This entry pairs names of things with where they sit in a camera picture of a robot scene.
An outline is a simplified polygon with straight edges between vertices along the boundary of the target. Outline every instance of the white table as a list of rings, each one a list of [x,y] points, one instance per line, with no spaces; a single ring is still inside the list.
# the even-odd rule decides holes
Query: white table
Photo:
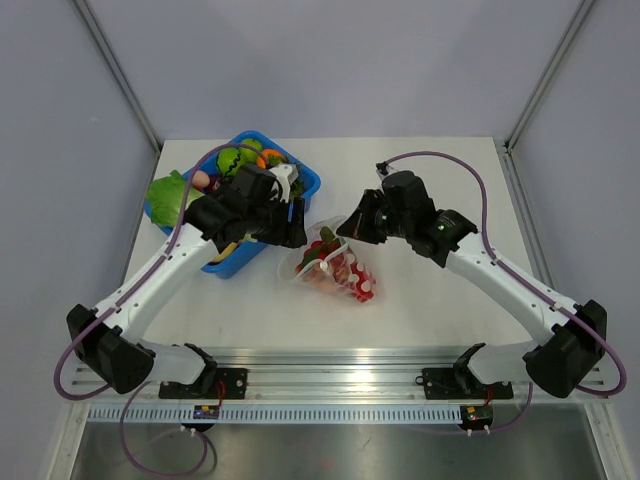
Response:
[[[322,179],[307,225],[350,214],[365,188],[379,185],[375,163],[412,150],[438,150],[469,162],[489,192],[489,233],[493,244],[530,270],[507,184],[491,138],[316,138],[276,139]],[[184,172],[224,140],[167,141],[156,178]],[[480,193],[459,166],[440,158],[395,164],[420,175],[437,208],[458,210],[479,225]],[[142,217],[128,276],[166,240]],[[333,298],[277,280],[287,251],[268,247],[237,275],[220,280],[196,273],[164,307],[145,338],[165,344],[260,350],[470,346],[529,339],[500,306],[466,280],[418,257],[402,240],[385,245],[354,244],[379,279],[380,292],[369,304]]]

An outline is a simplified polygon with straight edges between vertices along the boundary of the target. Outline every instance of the metal floor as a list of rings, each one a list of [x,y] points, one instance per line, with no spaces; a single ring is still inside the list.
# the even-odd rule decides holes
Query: metal floor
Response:
[[[515,414],[496,409],[497,424]],[[217,450],[193,478],[216,480],[605,479],[585,414],[577,406],[536,406],[512,431],[466,438],[424,432],[444,426],[216,425]],[[128,425],[129,447],[145,466],[179,472],[201,455],[185,434],[146,442],[166,425]],[[87,424],[74,480],[144,479],[126,460],[118,426]]]

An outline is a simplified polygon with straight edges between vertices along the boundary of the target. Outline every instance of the gray wall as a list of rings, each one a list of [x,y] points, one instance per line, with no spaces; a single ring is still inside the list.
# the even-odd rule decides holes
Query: gray wall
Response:
[[[609,312],[609,340],[629,370],[629,386],[616,397],[615,407],[636,462],[640,453],[638,25],[637,1],[599,2],[516,149],[558,285],[576,299],[597,299]]]
[[[154,161],[66,0],[2,2],[0,64],[0,465],[35,479],[66,312],[118,282]]]
[[[164,138],[505,138],[578,0],[90,0]]]

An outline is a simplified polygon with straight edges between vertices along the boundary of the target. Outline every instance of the lettuce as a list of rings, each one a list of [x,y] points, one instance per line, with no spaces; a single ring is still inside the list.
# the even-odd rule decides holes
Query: lettuce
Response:
[[[175,227],[180,213],[180,202],[187,186],[187,181],[177,170],[168,177],[162,177],[151,182],[147,190],[147,200],[151,206],[151,221],[160,227]],[[187,207],[195,199],[202,197],[195,188],[189,190]]]

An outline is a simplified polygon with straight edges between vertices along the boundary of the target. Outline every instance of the blue plastic bin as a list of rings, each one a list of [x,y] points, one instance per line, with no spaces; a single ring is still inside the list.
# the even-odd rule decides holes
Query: blue plastic bin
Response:
[[[253,138],[258,140],[264,148],[273,148],[282,152],[287,156],[291,163],[296,163],[301,166],[300,169],[300,177],[304,182],[305,192],[302,194],[302,198],[305,199],[305,212],[309,210],[311,206],[311,197],[315,194],[320,188],[320,177],[309,167],[307,167],[304,163],[299,161],[293,155],[288,153],[284,148],[275,144],[269,138],[265,137],[260,132],[256,132],[254,130],[247,130],[246,132],[242,132],[240,135],[236,136],[233,140],[230,140],[234,143],[241,143],[243,140],[247,138]],[[218,167],[216,166],[216,158],[217,154],[212,155],[209,159],[207,159],[201,167],[201,170],[204,170],[208,174],[213,174],[218,172]],[[182,176],[184,178],[188,178],[191,170],[185,172]],[[144,203],[144,213],[150,217],[151,216],[151,205],[148,201]],[[169,227],[159,227],[164,233],[169,235],[173,228]],[[202,267],[202,270],[207,273],[215,273],[218,277],[226,279],[233,277],[238,270],[244,267],[249,261],[258,255],[264,248],[267,246],[266,243],[260,242],[245,242],[236,248],[231,255],[225,258],[218,265],[205,265]]]

